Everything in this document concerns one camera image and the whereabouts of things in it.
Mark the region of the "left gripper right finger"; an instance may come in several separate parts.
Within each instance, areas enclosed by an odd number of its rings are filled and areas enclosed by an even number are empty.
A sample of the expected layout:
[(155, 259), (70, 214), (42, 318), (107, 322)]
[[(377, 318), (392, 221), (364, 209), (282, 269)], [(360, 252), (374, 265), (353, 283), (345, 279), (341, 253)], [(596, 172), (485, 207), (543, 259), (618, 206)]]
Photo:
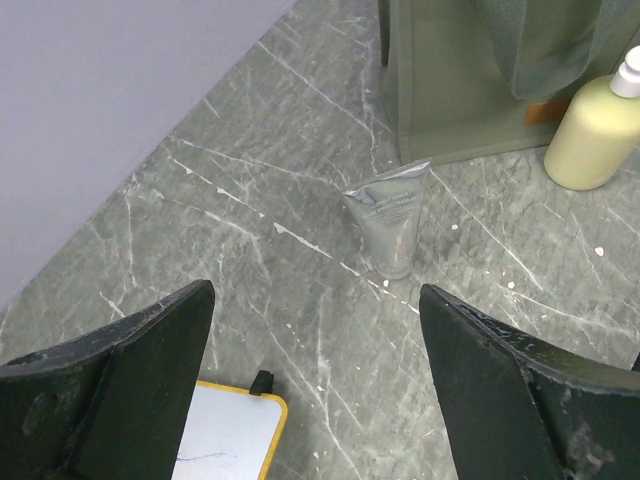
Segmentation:
[(436, 285), (419, 313), (458, 478), (638, 478), (637, 366), (571, 353)]

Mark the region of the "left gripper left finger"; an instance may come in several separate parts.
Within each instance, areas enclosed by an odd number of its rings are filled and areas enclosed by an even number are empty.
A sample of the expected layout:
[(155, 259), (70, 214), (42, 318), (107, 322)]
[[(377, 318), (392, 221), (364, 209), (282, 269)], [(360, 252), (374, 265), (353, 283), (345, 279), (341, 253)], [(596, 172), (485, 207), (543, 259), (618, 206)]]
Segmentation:
[(171, 478), (214, 304), (197, 280), (3, 364), (2, 478)]

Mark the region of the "yellow-green pump bottle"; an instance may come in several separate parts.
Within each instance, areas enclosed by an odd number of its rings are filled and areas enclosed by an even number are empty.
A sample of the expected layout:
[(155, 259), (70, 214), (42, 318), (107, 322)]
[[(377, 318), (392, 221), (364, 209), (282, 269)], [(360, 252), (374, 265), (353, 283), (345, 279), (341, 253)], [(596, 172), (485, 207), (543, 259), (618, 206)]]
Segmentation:
[(639, 143), (639, 48), (617, 71), (584, 84), (544, 156), (556, 184), (575, 191), (606, 183)]

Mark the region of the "green canvas bag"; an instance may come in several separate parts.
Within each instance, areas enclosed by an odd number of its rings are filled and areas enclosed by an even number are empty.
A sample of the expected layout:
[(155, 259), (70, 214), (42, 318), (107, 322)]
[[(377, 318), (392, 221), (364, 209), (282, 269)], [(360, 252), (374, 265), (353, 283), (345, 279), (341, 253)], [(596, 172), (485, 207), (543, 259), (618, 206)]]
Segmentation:
[(550, 142), (639, 42), (635, 1), (382, 1), (381, 101), (403, 163)]

